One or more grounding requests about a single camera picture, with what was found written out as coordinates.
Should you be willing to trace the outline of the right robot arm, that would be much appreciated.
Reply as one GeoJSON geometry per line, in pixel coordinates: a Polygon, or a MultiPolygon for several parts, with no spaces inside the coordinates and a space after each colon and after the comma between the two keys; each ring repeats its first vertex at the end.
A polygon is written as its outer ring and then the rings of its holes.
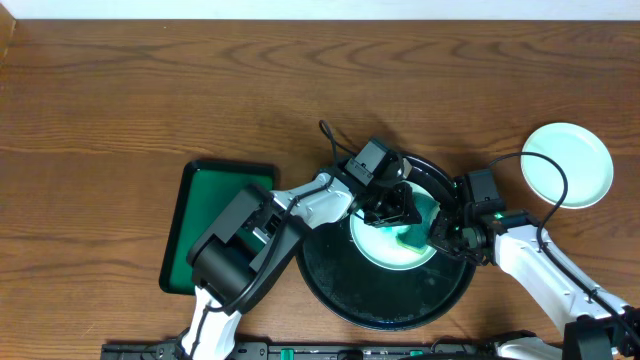
{"type": "Polygon", "coordinates": [[[490,170],[453,181],[453,207],[440,210],[429,244],[473,266],[499,267],[535,300],[563,336],[555,347],[526,332],[489,345],[499,359],[612,359],[639,356],[639,311],[586,275],[541,221],[507,210],[490,170]]]}

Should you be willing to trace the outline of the pale green plate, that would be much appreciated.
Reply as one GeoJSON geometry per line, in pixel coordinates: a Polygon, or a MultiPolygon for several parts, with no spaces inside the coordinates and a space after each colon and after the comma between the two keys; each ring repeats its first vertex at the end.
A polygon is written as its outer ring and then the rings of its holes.
{"type": "MultiPolygon", "coordinates": [[[[409,184],[413,195],[421,193],[432,197],[419,185],[409,184]]],[[[350,216],[351,237],[360,253],[375,265],[388,270],[405,271],[424,265],[436,254],[436,250],[429,245],[425,253],[417,254],[397,244],[397,233],[405,231],[410,225],[375,228],[364,224],[362,214],[362,210],[359,210],[350,216]]]]}
{"type": "Polygon", "coordinates": [[[607,147],[579,125],[544,125],[528,137],[522,151],[527,185],[550,204],[559,201],[566,188],[564,208],[587,208],[603,199],[613,184],[614,165],[607,147]]]}

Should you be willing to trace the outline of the pale green plate front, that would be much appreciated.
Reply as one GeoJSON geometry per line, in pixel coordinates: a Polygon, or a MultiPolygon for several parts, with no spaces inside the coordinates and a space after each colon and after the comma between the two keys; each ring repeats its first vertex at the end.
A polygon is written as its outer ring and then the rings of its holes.
{"type": "MultiPolygon", "coordinates": [[[[419,185],[409,184],[413,195],[421,193],[432,197],[419,185]]],[[[350,216],[351,237],[360,253],[375,265],[388,270],[405,271],[424,265],[436,254],[436,250],[429,245],[425,253],[417,254],[397,244],[397,233],[405,231],[410,225],[375,228],[364,224],[362,214],[362,210],[359,210],[350,216]]]]}

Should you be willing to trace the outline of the green scrub sponge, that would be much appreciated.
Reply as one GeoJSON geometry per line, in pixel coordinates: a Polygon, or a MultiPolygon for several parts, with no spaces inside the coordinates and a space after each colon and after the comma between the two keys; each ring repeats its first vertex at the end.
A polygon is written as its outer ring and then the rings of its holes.
{"type": "Polygon", "coordinates": [[[440,205],[432,197],[421,193],[415,193],[413,200],[421,216],[421,222],[398,232],[396,240],[399,246],[423,254],[427,251],[431,224],[440,210],[440,205]]]}

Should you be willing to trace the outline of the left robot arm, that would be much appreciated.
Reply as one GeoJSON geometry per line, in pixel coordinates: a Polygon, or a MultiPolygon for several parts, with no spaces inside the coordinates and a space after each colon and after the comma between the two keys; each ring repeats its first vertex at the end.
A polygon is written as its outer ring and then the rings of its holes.
{"type": "Polygon", "coordinates": [[[373,227],[419,224],[411,160],[377,139],[290,190],[241,189],[187,253],[196,308],[185,359],[224,359],[242,315],[273,287],[313,231],[356,212],[373,227]]]}

